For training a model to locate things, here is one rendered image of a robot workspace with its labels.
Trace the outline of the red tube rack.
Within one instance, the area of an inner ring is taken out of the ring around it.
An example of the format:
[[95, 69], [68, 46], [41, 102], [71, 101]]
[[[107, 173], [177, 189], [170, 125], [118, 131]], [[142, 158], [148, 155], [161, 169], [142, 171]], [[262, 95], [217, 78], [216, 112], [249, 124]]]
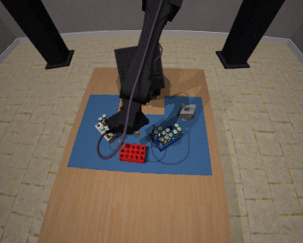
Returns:
[[[124, 143], [124, 144], [126, 147], [121, 148], [120, 156], [119, 156], [120, 161], [134, 162], [141, 164], [145, 163], [146, 145], [137, 145], [137, 144], [128, 144], [128, 143]], [[122, 154], [124, 155], [124, 157]]]

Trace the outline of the blue bench mat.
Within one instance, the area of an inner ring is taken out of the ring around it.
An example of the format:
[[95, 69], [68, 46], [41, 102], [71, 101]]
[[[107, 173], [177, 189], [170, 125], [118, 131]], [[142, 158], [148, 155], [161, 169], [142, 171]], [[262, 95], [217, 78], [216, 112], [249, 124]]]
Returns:
[[[101, 159], [96, 144], [101, 133], [95, 127], [98, 118], [106, 114], [109, 118], [118, 112], [119, 95], [90, 95], [67, 167], [176, 175], [212, 176], [212, 167], [207, 140], [207, 129], [201, 97], [164, 96], [164, 115], [144, 114], [149, 123], [139, 130], [126, 134], [124, 143], [146, 145], [145, 163], [120, 161], [120, 150], [110, 159]], [[184, 104], [196, 104], [190, 121], [179, 117]], [[177, 123], [182, 131], [180, 140], [162, 152], [152, 140], [158, 127], [174, 127]]]

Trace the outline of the white tube cap with printed label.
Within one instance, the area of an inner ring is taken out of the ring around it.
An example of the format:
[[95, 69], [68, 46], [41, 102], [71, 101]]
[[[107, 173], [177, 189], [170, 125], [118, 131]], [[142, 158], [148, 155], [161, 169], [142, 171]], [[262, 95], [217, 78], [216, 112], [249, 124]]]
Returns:
[[158, 136], [161, 136], [161, 132], [162, 132], [162, 127], [158, 127]]

